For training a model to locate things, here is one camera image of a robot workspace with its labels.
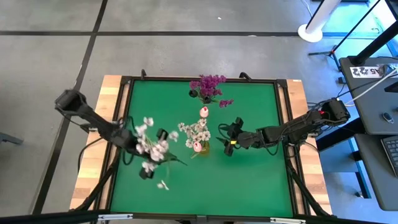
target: green table surface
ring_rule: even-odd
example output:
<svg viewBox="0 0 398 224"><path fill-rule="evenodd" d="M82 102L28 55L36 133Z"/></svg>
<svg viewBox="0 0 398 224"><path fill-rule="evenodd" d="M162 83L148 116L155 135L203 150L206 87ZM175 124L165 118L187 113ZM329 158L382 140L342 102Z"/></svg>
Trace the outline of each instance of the green table surface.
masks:
<svg viewBox="0 0 398 224"><path fill-rule="evenodd" d="M197 122L203 105L199 99L188 96L188 82L134 82L129 115L135 125L141 125L145 116L152 117L155 125L147 131L152 139L159 128L178 131L180 137L178 142L170 142L170 151L188 166L171 162L168 179L165 164L155 170L153 179L142 180L138 175L141 158L135 157L129 166L120 162L112 212L292 217L282 148L276 156L265 149L242 148L228 157L222 143L215 138L220 136L218 125L230 124L237 116L243 119L246 131L279 125L274 86L223 83L220 88L224 95L218 99L233 98L234 103L227 108L208 105L210 154L191 159L193 149L185 146L187 137L178 131L177 125ZM170 190L158 189L160 180L164 180Z"/></svg>

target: white label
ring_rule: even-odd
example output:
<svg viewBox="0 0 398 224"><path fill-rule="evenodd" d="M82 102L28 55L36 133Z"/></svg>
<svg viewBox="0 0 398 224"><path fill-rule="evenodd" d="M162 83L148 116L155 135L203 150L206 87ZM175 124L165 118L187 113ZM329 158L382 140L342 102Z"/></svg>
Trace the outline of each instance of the white label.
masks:
<svg viewBox="0 0 398 224"><path fill-rule="evenodd" d="M350 67L354 78L381 78L379 67Z"/></svg>

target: metal bracket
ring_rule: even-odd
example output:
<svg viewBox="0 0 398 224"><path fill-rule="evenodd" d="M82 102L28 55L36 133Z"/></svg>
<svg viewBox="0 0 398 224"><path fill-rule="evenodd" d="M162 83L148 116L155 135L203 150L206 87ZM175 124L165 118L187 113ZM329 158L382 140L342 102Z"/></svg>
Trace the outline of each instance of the metal bracket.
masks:
<svg viewBox="0 0 398 224"><path fill-rule="evenodd" d="M276 83L278 83L282 88L287 88L287 81L286 80L276 80Z"/></svg>
<svg viewBox="0 0 398 224"><path fill-rule="evenodd" d="M145 76L147 76L147 73L144 69L141 69L141 80L145 80Z"/></svg>
<svg viewBox="0 0 398 224"><path fill-rule="evenodd" d="M251 78L250 78L250 76L249 76L246 72L241 72L241 73L239 74L239 78L244 78L244 79L246 79L248 82L251 82Z"/></svg>
<svg viewBox="0 0 398 224"><path fill-rule="evenodd" d="M207 223L206 215L197 215L197 223Z"/></svg>
<svg viewBox="0 0 398 224"><path fill-rule="evenodd" d="M305 220L294 220L291 218L271 218L271 223L305 224Z"/></svg>
<svg viewBox="0 0 398 224"><path fill-rule="evenodd" d="M98 221L127 220L127 219L132 219L132 214L98 215Z"/></svg>
<svg viewBox="0 0 398 224"><path fill-rule="evenodd" d="M131 76L122 76L122 79L120 80L120 85L125 85L128 84L129 81L131 81L132 77Z"/></svg>

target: vase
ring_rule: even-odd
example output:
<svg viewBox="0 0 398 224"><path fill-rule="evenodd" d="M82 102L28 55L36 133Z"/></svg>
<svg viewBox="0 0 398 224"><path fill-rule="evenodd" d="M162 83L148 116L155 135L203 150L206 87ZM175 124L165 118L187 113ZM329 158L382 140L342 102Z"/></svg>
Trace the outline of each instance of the vase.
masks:
<svg viewBox="0 0 398 224"><path fill-rule="evenodd" d="M200 144L201 144L201 151L199 153L203 156L207 156L210 153L210 142L202 141Z"/></svg>

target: wooden table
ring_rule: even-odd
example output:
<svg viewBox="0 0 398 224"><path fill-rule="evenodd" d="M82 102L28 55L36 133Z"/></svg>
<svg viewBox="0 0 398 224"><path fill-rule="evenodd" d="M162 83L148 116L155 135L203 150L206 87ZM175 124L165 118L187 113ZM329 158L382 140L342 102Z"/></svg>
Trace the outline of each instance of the wooden table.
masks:
<svg viewBox="0 0 398 224"><path fill-rule="evenodd" d="M99 97L95 112L102 116L107 121L112 121L113 117L118 118L123 116L124 105L128 93L128 85L124 86L123 96L121 98L121 106L118 114L114 114L116 101L121 86L122 76L120 75L106 75L99 92ZM290 106L292 110L293 118L303 115L308 111L307 101L305 99L304 89L301 80L287 80L287 87L289 92ZM279 88L280 99L282 104L282 114L284 121L288 121L288 109L285 104L284 91ZM87 139L87 144L98 139L98 133L90 133ZM307 142L316 145L314 138L308 138ZM89 147L84 155L80 166L80 171L76 180L76 186L73 193L70 208L76 208L79 206L84 199L90 194L95 185L100 179L102 165L105 157L107 143L105 140L100 140L96 144ZM305 185L315 198L315 200L322 206L322 208L331 214L331 207L329 203L328 193L326 191L326 184L323 178L322 167L320 164L320 158L318 152L304 144L300 150L301 167L303 170L303 176L305 179ZM108 196L109 181L104 187L103 194L101 196L101 203L99 208L105 207L105 201ZM304 204L300 189L295 184L295 193L297 200L298 213L304 214Z"/></svg>

